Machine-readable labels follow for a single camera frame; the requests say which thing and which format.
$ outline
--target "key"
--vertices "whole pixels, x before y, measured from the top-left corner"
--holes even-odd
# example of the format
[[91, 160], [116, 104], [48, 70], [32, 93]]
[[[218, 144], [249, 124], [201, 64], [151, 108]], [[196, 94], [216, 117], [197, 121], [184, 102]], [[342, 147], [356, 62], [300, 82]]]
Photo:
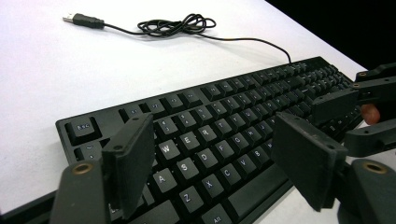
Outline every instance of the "key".
[[234, 78], [234, 79], [230, 80], [230, 83], [233, 85], [233, 89], [236, 92], [240, 92], [240, 91], [245, 91], [246, 90], [244, 84], [238, 78]]
[[239, 132], [240, 130], [244, 130], [247, 127], [245, 121], [241, 118], [239, 114], [233, 114], [226, 119], [226, 121], [230, 124], [231, 128], [235, 132]]
[[191, 113], [186, 111], [175, 117], [173, 117], [175, 124], [177, 127], [183, 132], [189, 132], [195, 129], [198, 126], [198, 123], [192, 117]]
[[222, 119], [227, 115], [227, 110], [220, 102], [208, 105], [207, 109], [215, 119]]
[[229, 95], [232, 95], [232, 94], [235, 93], [235, 90], [230, 85], [230, 83], [228, 83], [227, 81], [222, 81], [217, 86], [218, 86], [219, 91], [222, 93], [223, 96], [229, 96]]
[[253, 105], [261, 103], [262, 102], [262, 97], [256, 92], [256, 91], [247, 91], [246, 92], [247, 97], [250, 99], [251, 103]]
[[192, 110], [191, 114], [195, 117], [195, 120], [200, 126], [204, 126], [215, 119], [204, 106]]
[[72, 146], [102, 137], [94, 118], [79, 117], [65, 125]]
[[198, 190], [208, 204], [215, 202], [225, 192], [215, 175], [209, 175], [201, 180], [198, 184]]
[[258, 123], [254, 127], [262, 135], [263, 139], [268, 139], [273, 134], [273, 129], [265, 121], [262, 121], [262, 122]]
[[241, 133], [237, 133], [233, 135], [229, 140], [228, 143], [233, 148], [233, 151], [236, 155], [240, 155], [241, 153], [245, 152], [249, 145], [248, 141], [242, 136]]
[[232, 221], [239, 222], [287, 180], [283, 171], [273, 165], [228, 197], [222, 205]]
[[204, 93], [209, 101], [218, 100], [222, 96], [222, 93], [214, 84], [210, 84], [201, 88], [201, 91]]
[[252, 111], [256, 114], [259, 120], [267, 119], [270, 116], [270, 113], [262, 105], [253, 106]]
[[245, 139], [247, 139], [251, 147], [255, 147], [262, 143], [263, 137], [254, 127], [248, 127], [246, 130], [242, 131]]
[[199, 128], [197, 131], [195, 131], [195, 133], [198, 138], [198, 141], [201, 143], [203, 147], [207, 147], [213, 144], [218, 138], [208, 125]]
[[259, 121], [259, 118], [256, 116], [255, 113], [253, 113], [253, 111], [250, 108], [242, 111], [240, 114], [242, 119], [247, 124], [247, 126], [251, 126], [253, 123]]
[[200, 218], [200, 224], [226, 224], [232, 223], [221, 204], [217, 204], [212, 209], [203, 214]]
[[191, 219], [204, 206], [204, 201], [194, 186], [181, 191], [178, 194], [177, 202], [183, 217], [186, 219]]
[[119, 112], [122, 117], [122, 120], [125, 123], [126, 123], [126, 121], [128, 121], [128, 119], [136, 118], [140, 115], [143, 115], [143, 111], [139, 105], [127, 105], [123, 109], [121, 109]]
[[241, 106], [235, 101], [233, 97], [229, 97], [222, 101], [222, 104], [227, 109], [228, 114], [233, 114], [241, 110]]
[[202, 148], [195, 137], [195, 134], [192, 132], [182, 134], [177, 138], [177, 145], [186, 157]]
[[98, 161], [102, 158], [102, 146], [99, 142], [92, 142], [76, 148], [74, 153], [77, 161]]
[[177, 180], [184, 186], [193, 183], [199, 177], [199, 171], [191, 158], [178, 161], [174, 171]]
[[241, 108], [248, 108], [251, 107], [251, 101], [248, 99], [248, 97], [244, 93], [237, 94], [234, 97], [235, 101], [238, 102], [238, 104], [241, 105]]
[[154, 119], [159, 119], [167, 115], [163, 104], [161, 104], [158, 99], [148, 100], [146, 102], [146, 107], [148, 108], [148, 111], [152, 113]]
[[213, 131], [220, 139], [224, 139], [233, 134], [233, 128], [225, 119], [220, 119], [212, 124]]
[[253, 79], [250, 76], [242, 76], [240, 77], [244, 85], [248, 90], [256, 88]]
[[185, 109], [183, 102], [176, 94], [167, 95], [162, 99], [162, 102], [169, 114], [175, 114]]
[[169, 196], [177, 189], [177, 182], [168, 168], [152, 175], [148, 182], [152, 192], [159, 200]]
[[221, 185], [227, 191], [233, 190], [242, 180], [241, 176], [238, 174], [235, 168], [233, 168], [233, 165], [231, 163], [224, 166], [217, 172], [217, 178], [219, 179]]
[[262, 86], [270, 82], [270, 78], [262, 71], [253, 74], [253, 78]]
[[160, 119], [154, 124], [156, 133], [162, 140], [173, 138], [179, 135], [180, 131], [170, 118]]
[[160, 150], [160, 153], [157, 153], [157, 156], [159, 157], [164, 166], [178, 161], [178, 159], [181, 158], [180, 151], [177, 149], [172, 139], [160, 143], [158, 145], [158, 148]]
[[209, 148], [197, 152], [194, 156], [194, 161], [203, 175], [214, 171], [216, 166], [219, 164], [218, 160]]
[[230, 161], [234, 155], [233, 149], [225, 140], [215, 144], [212, 151], [221, 164]]
[[168, 200], [149, 210], [147, 213], [134, 219], [130, 224], [154, 224], [154, 223], [178, 223], [178, 216], [175, 207]]
[[254, 148], [249, 151], [248, 155], [259, 170], [271, 163], [269, 156], [264, 152], [262, 147]]
[[233, 163], [233, 166], [243, 179], [248, 179], [254, 174], [255, 171], [257, 171], [256, 165], [248, 157], [248, 155], [243, 155], [242, 157], [236, 159], [236, 161]]
[[198, 98], [193, 90], [184, 91], [179, 95], [179, 97], [187, 108], [192, 108], [202, 104], [202, 101]]

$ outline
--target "usb plug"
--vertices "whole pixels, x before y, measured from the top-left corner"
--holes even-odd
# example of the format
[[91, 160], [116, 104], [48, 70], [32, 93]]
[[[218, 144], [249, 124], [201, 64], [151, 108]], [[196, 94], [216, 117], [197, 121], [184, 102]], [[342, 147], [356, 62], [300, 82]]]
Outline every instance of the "usb plug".
[[71, 22], [75, 25], [86, 26], [92, 29], [103, 29], [105, 26], [105, 22], [99, 20], [95, 17], [87, 17], [82, 14], [67, 14], [67, 16], [63, 17], [64, 21]]

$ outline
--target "white surface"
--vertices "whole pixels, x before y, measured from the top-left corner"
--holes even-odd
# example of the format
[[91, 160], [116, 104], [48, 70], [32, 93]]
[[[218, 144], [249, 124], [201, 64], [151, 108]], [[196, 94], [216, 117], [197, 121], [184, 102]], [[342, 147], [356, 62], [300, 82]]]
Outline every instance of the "white surface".
[[[207, 35], [252, 36], [286, 49], [293, 61], [322, 56], [350, 77], [364, 70], [262, 0], [3, 1], [0, 7], [0, 209], [57, 189], [67, 166], [55, 121], [105, 107], [280, 65], [286, 56], [254, 42], [193, 36], [166, 40], [62, 21], [78, 12], [136, 30], [140, 21], [214, 19]], [[262, 223], [336, 223], [296, 192]]]

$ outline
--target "keyboard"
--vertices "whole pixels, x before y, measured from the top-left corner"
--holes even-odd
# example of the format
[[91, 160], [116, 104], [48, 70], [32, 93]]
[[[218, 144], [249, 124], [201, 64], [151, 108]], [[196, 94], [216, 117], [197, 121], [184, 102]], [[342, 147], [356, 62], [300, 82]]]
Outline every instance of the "keyboard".
[[[316, 57], [61, 119], [56, 127], [71, 164], [100, 159], [128, 119], [153, 115], [152, 172], [129, 220], [109, 207], [117, 223], [251, 223], [292, 186], [270, 159], [276, 112], [310, 122], [315, 98], [350, 83]], [[341, 141], [361, 121], [356, 107], [318, 128]]]

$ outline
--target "black cable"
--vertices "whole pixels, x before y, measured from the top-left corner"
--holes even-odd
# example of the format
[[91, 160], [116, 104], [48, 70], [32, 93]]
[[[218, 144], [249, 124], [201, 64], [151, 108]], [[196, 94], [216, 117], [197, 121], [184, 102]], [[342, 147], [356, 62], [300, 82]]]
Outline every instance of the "black cable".
[[206, 29], [216, 27], [216, 22], [210, 18], [203, 17], [201, 14], [190, 14], [183, 21], [166, 21], [166, 20], [142, 21], [137, 24], [137, 27], [142, 32], [127, 31], [120, 27], [107, 24], [102, 20], [98, 20], [94, 17], [87, 17], [82, 14], [75, 14], [75, 15], [70, 14], [66, 18], [64, 18], [64, 21], [69, 21], [69, 22], [73, 22], [76, 25], [82, 25], [97, 29], [102, 29], [106, 26], [124, 32], [128, 35], [149, 35], [151, 37], [166, 38], [172, 35], [176, 35], [178, 33], [184, 33], [188, 35], [199, 35], [201, 37], [205, 37], [213, 40], [219, 40], [219, 41], [240, 41], [240, 40], [258, 41], [283, 51], [288, 56], [289, 63], [291, 63], [291, 58], [287, 51], [285, 51], [281, 47], [271, 42], [262, 39], [251, 38], [251, 37], [218, 38], [210, 35], [203, 35], [203, 32]]

